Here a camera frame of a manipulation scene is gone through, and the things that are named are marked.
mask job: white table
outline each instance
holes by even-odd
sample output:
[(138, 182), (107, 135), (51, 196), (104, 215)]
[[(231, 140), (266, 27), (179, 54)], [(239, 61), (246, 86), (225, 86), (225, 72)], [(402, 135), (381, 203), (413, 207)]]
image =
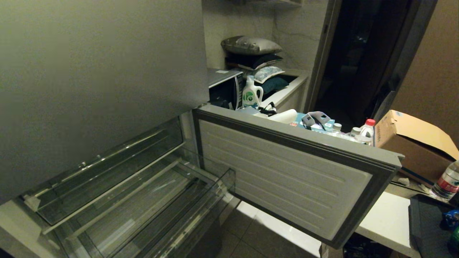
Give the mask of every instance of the white table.
[(355, 232), (412, 258), (421, 255), (409, 243), (409, 199), (383, 192)]

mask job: detergent bottle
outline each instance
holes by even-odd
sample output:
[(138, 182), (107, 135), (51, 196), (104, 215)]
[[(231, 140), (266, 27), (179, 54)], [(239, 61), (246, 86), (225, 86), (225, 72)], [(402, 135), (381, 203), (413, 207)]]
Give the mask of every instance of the detergent bottle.
[(262, 98), (263, 88), (261, 86), (255, 86), (253, 75), (247, 76), (246, 86), (242, 92), (242, 105), (244, 107), (260, 107)]

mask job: water bottle label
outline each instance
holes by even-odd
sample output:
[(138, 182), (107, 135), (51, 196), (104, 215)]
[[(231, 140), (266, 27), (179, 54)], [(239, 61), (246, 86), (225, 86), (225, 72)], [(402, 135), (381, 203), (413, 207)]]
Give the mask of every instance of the water bottle label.
[(437, 184), (443, 190), (451, 193), (456, 193), (459, 191), (459, 181), (450, 177), (446, 173), (443, 173), (442, 177), (440, 177)]

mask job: refrigerator door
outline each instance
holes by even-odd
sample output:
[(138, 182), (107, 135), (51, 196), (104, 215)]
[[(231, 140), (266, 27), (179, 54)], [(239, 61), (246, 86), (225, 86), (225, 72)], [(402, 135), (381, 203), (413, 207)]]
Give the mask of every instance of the refrigerator door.
[(334, 248), (401, 167), (394, 152), (220, 107), (193, 119), (199, 153), (235, 170), (235, 196)]
[(0, 204), (208, 101), (201, 0), (7, 0), (0, 23)]

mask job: microwave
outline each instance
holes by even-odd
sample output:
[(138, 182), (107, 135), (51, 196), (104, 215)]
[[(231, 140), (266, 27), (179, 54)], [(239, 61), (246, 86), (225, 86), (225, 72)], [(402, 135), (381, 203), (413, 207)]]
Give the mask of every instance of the microwave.
[(242, 72), (214, 68), (207, 69), (209, 103), (236, 110), (242, 107)]

